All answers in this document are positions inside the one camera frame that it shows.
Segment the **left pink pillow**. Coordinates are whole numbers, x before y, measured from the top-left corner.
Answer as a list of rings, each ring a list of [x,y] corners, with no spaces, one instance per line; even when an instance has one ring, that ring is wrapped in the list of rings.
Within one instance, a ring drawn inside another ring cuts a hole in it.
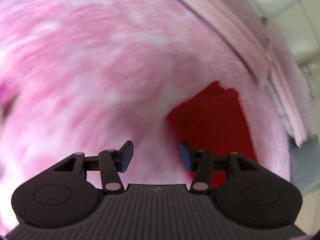
[[[268,77],[267,30],[247,0],[179,0],[215,29],[262,85]]]

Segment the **grey cushion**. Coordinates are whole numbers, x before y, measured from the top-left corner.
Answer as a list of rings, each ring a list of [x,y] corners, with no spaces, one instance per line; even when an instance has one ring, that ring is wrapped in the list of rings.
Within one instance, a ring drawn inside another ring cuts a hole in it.
[[[301,147],[290,140],[290,180],[302,195],[319,188],[319,138],[315,135]]]

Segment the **pink pillow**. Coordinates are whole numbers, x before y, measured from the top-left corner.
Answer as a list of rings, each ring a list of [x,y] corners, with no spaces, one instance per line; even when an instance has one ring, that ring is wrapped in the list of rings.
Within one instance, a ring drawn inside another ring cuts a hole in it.
[[[269,18],[264,17],[261,21],[268,33],[270,81],[290,124],[291,137],[300,147],[309,133],[309,86],[286,44],[281,29]]]
[[[179,0],[215,29],[262,85],[268,77],[267,30],[247,0]]]

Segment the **red patterned knit sweater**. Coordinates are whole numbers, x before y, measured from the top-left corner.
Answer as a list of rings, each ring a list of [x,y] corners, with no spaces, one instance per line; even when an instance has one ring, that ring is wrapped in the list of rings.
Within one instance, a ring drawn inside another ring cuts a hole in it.
[[[218,81],[175,107],[166,122],[176,143],[207,150],[215,157],[231,152],[257,161],[249,127],[236,90],[223,89]]]

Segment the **white wardrobe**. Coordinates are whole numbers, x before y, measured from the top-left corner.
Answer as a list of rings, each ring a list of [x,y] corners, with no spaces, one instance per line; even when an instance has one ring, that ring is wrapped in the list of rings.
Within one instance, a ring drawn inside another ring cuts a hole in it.
[[[282,29],[298,64],[319,57],[319,0],[248,0]]]

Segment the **right pink pillow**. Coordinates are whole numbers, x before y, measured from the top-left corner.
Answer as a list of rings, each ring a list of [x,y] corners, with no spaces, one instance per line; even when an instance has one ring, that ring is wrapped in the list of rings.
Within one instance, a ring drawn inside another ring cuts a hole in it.
[[[264,17],[261,21],[268,33],[270,81],[290,124],[291,137],[300,147],[309,133],[309,86],[286,44],[281,29],[269,18]]]

